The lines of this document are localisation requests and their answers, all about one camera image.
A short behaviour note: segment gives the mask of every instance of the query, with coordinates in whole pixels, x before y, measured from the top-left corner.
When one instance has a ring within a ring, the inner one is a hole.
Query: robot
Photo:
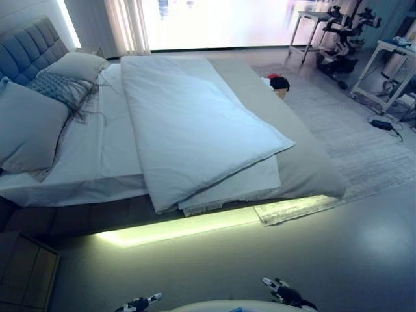
[[[299,292],[290,288],[284,281],[275,278],[275,282],[268,278],[263,278],[263,283],[272,289],[272,296],[276,297],[278,301],[273,302],[279,304],[286,304],[288,306],[298,307],[309,312],[318,312],[318,308],[310,301],[304,300]]]
[[[364,12],[357,14],[362,0],[357,0],[356,6],[351,16],[342,14],[341,7],[334,6],[328,10],[330,19],[328,20],[323,31],[338,34],[338,41],[335,49],[322,49],[317,53],[317,66],[326,75],[338,82],[338,86],[345,90],[348,88],[344,81],[336,78],[337,73],[351,73],[358,59],[353,57],[356,48],[348,41],[348,38],[360,35],[363,32],[363,26],[380,27],[381,18],[372,14],[370,8],[365,8]]]
[[[317,307],[307,300],[304,300],[299,292],[290,288],[284,281],[276,278],[271,281],[268,278],[263,278],[263,283],[272,289],[272,296],[276,297],[277,300],[272,300],[277,304],[284,304],[287,306],[297,307],[308,312],[318,312]],[[157,293],[149,298],[135,298],[130,302],[119,307],[115,312],[145,312],[149,305],[154,304],[162,299],[162,294]]]
[[[161,293],[154,294],[149,298],[135,298],[130,302],[124,304],[122,307],[119,307],[115,312],[144,312],[148,306],[160,301],[161,299]]]

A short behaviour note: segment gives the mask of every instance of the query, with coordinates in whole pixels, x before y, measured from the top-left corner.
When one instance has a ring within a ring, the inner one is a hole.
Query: white pillow
[[[87,80],[94,83],[98,73],[110,63],[97,55],[69,52],[55,63],[49,65],[41,72],[57,73],[66,77]]]
[[[53,165],[66,106],[38,92],[0,81],[0,168],[33,172]]]

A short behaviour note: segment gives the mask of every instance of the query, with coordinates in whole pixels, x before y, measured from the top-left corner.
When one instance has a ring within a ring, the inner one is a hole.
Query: black charger
[[[387,130],[387,131],[393,130],[393,126],[389,122],[383,122],[381,120],[373,119],[373,120],[371,120],[370,124],[373,127],[380,128],[380,129],[383,129],[383,130]]]

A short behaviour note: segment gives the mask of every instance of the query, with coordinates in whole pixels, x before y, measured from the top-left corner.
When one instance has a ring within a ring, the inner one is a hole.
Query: upholstered headboard
[[[25,85],[68,49],[47,16],[0,38],[0,79]]]

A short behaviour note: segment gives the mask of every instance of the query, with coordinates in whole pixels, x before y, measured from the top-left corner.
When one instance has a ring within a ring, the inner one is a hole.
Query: gray floor
[[[285,63],[371,115],[315,69],[312,55],[300,68],[285,49],[204,54]],[[406,126],[401,133],[414,151],[416,134]],[[410,183],[278,226],[253,223],[128,249],[97,237],[64,241],[56,245],[62,261],[51,311],[114,311],[157,292],[164,299],[149,311],[212,299],[269,300],[263,276],[288,281],[323,312],[415,311],[415,207]]]

